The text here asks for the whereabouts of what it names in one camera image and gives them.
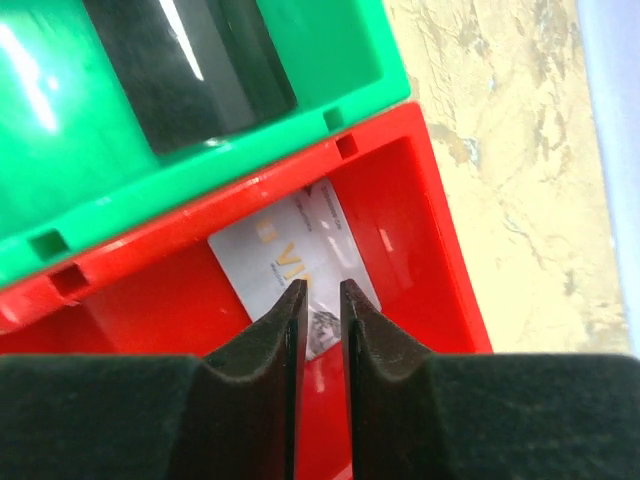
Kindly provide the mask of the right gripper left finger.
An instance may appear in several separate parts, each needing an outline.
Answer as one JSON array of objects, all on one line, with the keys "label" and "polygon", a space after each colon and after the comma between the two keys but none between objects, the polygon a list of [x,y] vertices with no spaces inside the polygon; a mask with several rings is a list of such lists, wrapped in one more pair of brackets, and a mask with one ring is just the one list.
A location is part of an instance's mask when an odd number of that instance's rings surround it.
[{"label": "right gripper left finger", "polygon": [[5,355],[5,479],[291,479],[307,285],[204,357]]}]

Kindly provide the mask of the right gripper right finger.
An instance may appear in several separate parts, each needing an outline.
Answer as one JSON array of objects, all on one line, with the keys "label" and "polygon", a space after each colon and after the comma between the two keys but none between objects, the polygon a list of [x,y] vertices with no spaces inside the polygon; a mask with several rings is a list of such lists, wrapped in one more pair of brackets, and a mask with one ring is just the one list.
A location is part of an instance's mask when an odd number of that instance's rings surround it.
[{"label": "right gripper right finger", "polygon": [[357,479],[635,479],[639,362],[444,354],[340,286]]}]

